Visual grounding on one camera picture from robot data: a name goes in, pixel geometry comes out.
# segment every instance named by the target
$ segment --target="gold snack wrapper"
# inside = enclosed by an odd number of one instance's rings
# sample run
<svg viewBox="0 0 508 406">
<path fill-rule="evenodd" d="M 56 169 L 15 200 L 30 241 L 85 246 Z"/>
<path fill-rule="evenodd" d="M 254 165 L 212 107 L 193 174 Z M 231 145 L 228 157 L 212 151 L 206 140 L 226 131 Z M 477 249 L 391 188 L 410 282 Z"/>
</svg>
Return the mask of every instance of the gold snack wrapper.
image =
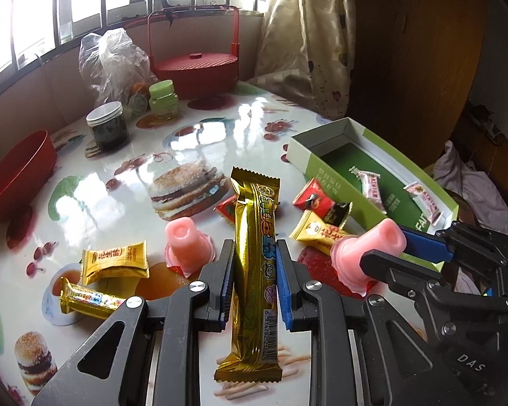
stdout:
<svg viewBox="0 0 508 406">
<path fill-rule="evenodd" d="M 67 278 L 60 278 L 60 310 L 64 314 L 72 310 L 87 316 L 107 319 L 125 301 L 109 294 L 71 284 Z"/>
<path fill-rule="evenodd" d="M 279 179 L 233 168 L 235 255 L 231 353 L 216 381 L 279 382 L 275 208 Z"/>
<path fill-rule="evenodd" d="M 98 279 L 130 276 L 149 277 L 147 241 L 107 250 L 84 250 L 81 255 L 81 281 L 88 285 Z"/>
<path fill-rule="evenodd" d="M 325 223 L 312 210 L 306 210 L 290 234 L 290 238 L 302 241 L 329 256 L 329 251 L 335 241 L 348 235 L 348 232 Z"/>
</svg>

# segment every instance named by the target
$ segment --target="curtain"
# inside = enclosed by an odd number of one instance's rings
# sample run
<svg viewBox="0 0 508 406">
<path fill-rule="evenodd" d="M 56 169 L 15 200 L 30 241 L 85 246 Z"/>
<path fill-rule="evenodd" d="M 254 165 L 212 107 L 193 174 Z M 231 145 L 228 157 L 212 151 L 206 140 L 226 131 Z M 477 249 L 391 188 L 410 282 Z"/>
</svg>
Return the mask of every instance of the curtain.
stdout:
<svg viewBox="0 0 508 406">
<path fill-rule="evenodd" d="M 328 119 L 342 118 L 354 50 L 354 0 L 270 0 L 250 82 Z"/>
</svg>

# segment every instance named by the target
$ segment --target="wooden door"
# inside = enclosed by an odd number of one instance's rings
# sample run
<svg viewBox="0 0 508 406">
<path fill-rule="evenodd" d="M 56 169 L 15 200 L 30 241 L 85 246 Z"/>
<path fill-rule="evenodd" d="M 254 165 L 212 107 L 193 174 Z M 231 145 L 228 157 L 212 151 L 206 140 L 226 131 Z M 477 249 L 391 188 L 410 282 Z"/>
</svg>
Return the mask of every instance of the wooden door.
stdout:
<svg viewBox="0 0 508 406">
<path fill-rule="evenodd" d="M 469 94 L 488 0 L 356 0 L 356 12 L 348 114 L 428 166 Z"/>
</svg>

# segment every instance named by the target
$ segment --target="silver screw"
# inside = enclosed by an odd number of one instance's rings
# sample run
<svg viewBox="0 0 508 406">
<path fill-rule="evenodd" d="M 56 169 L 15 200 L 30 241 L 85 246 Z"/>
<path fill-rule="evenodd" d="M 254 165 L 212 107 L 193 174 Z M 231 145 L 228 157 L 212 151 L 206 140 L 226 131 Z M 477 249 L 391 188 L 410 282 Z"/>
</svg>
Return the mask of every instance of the silver screw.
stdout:
<svg viewBox="0 0 508 406">
<path fill-rule="evenodd" d="M 143 299 L 141 299 L 139 296 L 132 296 L 126 300 L 126 306 L 129 309 L 136 309 L 143 303 Z"/>
<path fill-rule="evenodd" d="M 453 336 L 457 331 L 457 327 L 453 322 L 447 322 L 442 327 L 442 332 L 447 336 Z"/>
<path fill-rule="evenodd" d="M 313 279 L 312 281 L 307 281 L 305 284 L 305 287 L 307 290 L 311 290 L 311 291 L 315 292 L 315 291 L 322 288 L 322 283 L 320 281 L 315 281 Z"/>
<path fill-rule="evenodd" d="M 194 281 L 188 286 L 188 288 L 194 293 L 202 292 L 205 290 L 205 287 L 206 285 L 203 281 Z"/>
<path fill-rule="evenodd" d="M 386 302 L 386 300 L 379 294 L 371 294 L 368 300 L 373 307 L 380 307 L 384 305 L 384 302 Z"/>
</svg>

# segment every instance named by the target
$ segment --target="green box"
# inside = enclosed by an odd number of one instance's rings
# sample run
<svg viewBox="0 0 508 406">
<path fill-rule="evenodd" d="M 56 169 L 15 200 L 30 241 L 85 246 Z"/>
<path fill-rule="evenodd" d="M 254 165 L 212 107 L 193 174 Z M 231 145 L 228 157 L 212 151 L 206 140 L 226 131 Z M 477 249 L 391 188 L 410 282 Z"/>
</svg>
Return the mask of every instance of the green box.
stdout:
<svg viewBox="0 0 508 406">
<path fill-rule="evenodd" d="M 365 230 L 386 215 L 363 196 L 357 170 L 380 174 L 378 184 L 387 217 L 399 224 L 432 234 L 457 219 L 458 206 L 442 187 L 403 153 L 348 117 L 290 138 L 287 159 L 309 179 L 317 178 L 334 201 L 352 201 L 351 217 Z M 442 212 L 435 226 L 403 189 L 415 181 L 427 189 Z M 432 268 L 431 263 L 421 263 Z"/>
</svg>

